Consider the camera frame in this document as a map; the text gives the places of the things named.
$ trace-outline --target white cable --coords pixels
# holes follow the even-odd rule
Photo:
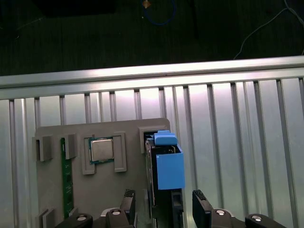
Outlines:
[[[276,14],[270,21],[268,21],[267,23],[265,23],[265,24],[261,25],[260,27],[258,27],[256,30],[254,30],[252,33],[250,33],[250,34],[244,39],[244,41],[243,41],[243,43],[242,43],[242,45],[241,45],[240,51],[237,53],[237,55],[236,55],[233,59],[236,59],[236,58],[239,56],[239,54],[242,53],[244,44],[245,44],[245,42],[248,40],[249,37],[251,37],[254,33],[256,33],[257,31],[259,31],[259,30],[260,30],[261,28],[263,28],[264,26],[270,24],[274,19],[276,19],[278,16],[280,16],[280,14],[283,13],[285,10],[289,10],[292,14],[294,14],[294,15],[298,18],[299,22],[303,25],[303,29],[304,29],[304,21],[302,20],[302,18],[300,18],[300,16],[299,16],[292,8],[290,8],[290,7],[288,6],[286,0],[284,0],[284,3],[285,3],[285,5],[286,5],[286,8],[282,9],[282,10],[281,10],[278,14]]]

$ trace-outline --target green circuit board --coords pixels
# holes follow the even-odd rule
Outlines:
[[[64,218],[69,217],[69,213],[74,208],[72,160],[66,159],[66,140],[62,138],[61,144],[61,170],[62,170],[62,190],[63,190],[63,212]]]

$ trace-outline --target blue cable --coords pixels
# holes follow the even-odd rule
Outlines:
[[[141,1],[141,5],[142,5],[142,9],[143,9],[143,13],[144,13],[145,17],[148,19],[148,21],[150,21],[150,22],[151,22],[152,24],[154,24],[154,25],[158,25],[158,26],[166,25],[166,24],[168,24],[168,23],[175,17],[176,5],[175,5],[174,0],[171,0],[172,6],[173,6],[172,17],[169,18],[169,19],[168,19],[166,22],[164,22],[164,23],[156,23],[155,21],[153,21],[153,20],[150,18],[149,14],[148,14],[148,12],[147,12],[147,9],[143,6],[142,0],[140,0],[140,1]]]

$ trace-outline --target gray bracket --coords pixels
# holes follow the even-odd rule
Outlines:
[[[55,211],[46,209],[36,218],[37,228],[55,228]]]
[[[127,160],[125,156],[124,132],[113,134],[114,167],[115,172],[127,171]]]
[[[61,138],[64,138],[66,140],[66,159],[76,157],[76,135],[66,134]]]
[[[95,164],[90,163],[89,139],[94,135],[81,135],[79,140],[84,142],[80,144],[80,156],[83,175],[91,175],[96,173]]]
[[[37,161],[45,162],[52,159],[52,137],[38,136],[32,138],[33,151]]]
[[[167,130],[168,128],[165,125],[161,126],[148,126],[148,127],[139,127],[139,139],[141,143],[141,153],[145,153],[145,148],[144,148],[144,133],[146,132],[154,132],[158,130]]]

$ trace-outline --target gray fixture plate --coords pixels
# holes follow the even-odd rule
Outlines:
[[[159,118],[38,128],[36,138],[50,136],[52,139],[51,159],[37,161],[39,214],[47,209],[54,209],[56,224],[63,220],[60,139],[75,134],[76,156],[72,158],[75,208],[96,219],[104,209],[119,207],[125,189],[133,189],[136,191],[136,210],[139,212],[137,226],[140,228],[149,223],[147,202],[144,199],[144,189],[147,189],[145,155],[141,152],[141,143],[144,142],[141,141],[140,134],[149,129],[154,131],[156,126],[159,130],[169,129],[170,123],[165,118]],[[125,141],[126,171],[116,170],[114,158],[114,162],[90,164],[90,167],[86,168],[93,166],[93,171],[85,173],[82,161],[85,159],[84,138],[120,136],[122,133]]]

